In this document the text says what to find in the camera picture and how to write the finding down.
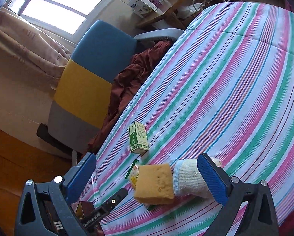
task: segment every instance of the silver bolt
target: silver bolt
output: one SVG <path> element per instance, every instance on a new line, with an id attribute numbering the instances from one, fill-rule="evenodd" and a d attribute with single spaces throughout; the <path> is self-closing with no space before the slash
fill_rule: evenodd
<path id="1" fill-rule="evenodd" d="M 237 183 L 239 183 L 239 181 L 240 181 L 240 179 L 238 177 L 236 177 L 236 176 L 231 177 L 231 182 L 237 184 Z"/>
<path id="2" fill-rule="evenodd" d="M 56 177 L 54 178 L 54 182 L 55 182 L 55 183 L 61 183 L 62 180 L 63 180 L 63 177 L 61 177 L 61 176 L 56 176 Z"/>
<path id="3" fill-rule="evenodd" d="M 267 181 L 265 181 L 265 180 L 261 180 L 261 185 L 262 185 L 262 186 L 267 186 L 268 183 L 267 183 Z"/>
<path id="4" fill-rule="evenodd" d="M 26 185 L 32 185 L 32 183 L 33 183 L 32 179 L 29 179 L 29 180 L 26 181 Z"/>

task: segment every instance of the green and white box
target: green and white box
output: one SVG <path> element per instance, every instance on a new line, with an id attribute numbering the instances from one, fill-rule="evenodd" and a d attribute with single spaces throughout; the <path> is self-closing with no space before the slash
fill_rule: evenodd
<path id="1" fill-rule="evenodd" d="M 131 153 L 143 154 L 149 150 L 144 124 L 135 121 L 129 126 L 129 145 L 131 147 Z"/>

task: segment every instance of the gray armrest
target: gray armrest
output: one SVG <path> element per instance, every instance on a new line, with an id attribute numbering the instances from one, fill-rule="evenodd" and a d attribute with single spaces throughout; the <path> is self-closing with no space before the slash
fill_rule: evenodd
<path id="1" fill-rule="evenodd" d="M 134 38 L 137 41 L 176 41 L 183 34 L 183 32 L 184 30 L 178 28 L 166 28 L 138 34 Z"/>

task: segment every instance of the white hook handle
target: white hook handle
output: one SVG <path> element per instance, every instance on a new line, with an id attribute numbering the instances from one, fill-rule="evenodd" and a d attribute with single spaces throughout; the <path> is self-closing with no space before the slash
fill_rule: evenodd
<path id="1" fill-rule="evenodd" d="M 195 4 L 194 4 L 195 0 L 193 0 L 193 7 L 197 12 L 201 12 L 203 10 L 203 6 L 205 5 L 204 3 L 206 2 L 206 0 L 204 0 L 200 6 L 199 11 L 196 9 Z"/>

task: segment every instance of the window frame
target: window frame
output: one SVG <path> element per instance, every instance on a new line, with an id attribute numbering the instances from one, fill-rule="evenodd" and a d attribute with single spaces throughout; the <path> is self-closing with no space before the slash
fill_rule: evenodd
<path id="1" fill-rule="evenodd" d="M 23 3 L 23 5 L 20 7 L 18 15 L 20 15 L 22 18 L 24 18 L 25 20 L 27 20 L 28 22 L 32 23 L 33 25 L 36 25 L 42 29 L 45 29 L 47 31 L 50 31 L 66 40 L 68 40 L 69 42 L 72 42 L 74 44 L 77 44 L 81 38 L 84 36 L 84 34 L 86 33 L 86 31 L 91 27 L 91 25 L 94 23 L 95 18 L 99 15 L 99 13 L 113 0 L 101 0 L 93 9 L 92 11 L 88 14 L 85 15 L 82 12 L 79 12 L 71 7 L 68 7 L 66 5 L 63 5 L 61 3 L 58 2 L 54 2 L 52 0 L 44 0 L 47 1 L 49 3 L 58 5 L 62 8 L 65 8 L 69 11 L 75 12 L 78 15 L 82 15 L 83 17 L 85 17 L 86 20 L 84 20 L 82 22 L 82 24 L 78 27 L 78 29 L 76 30 L 76 32 L 74 34 L 70 34 L 56 26 L 53 26 L 51 24 L 48 24 L 46 22 L 43 22 L 41 20 L 35 19 L 33 17 L 24 15 L 22 12 L 25 10 L 25 8 L 27 7 L 27 5 L 29 4 L 31 0 L 25 0 L 25 2 Z"/>

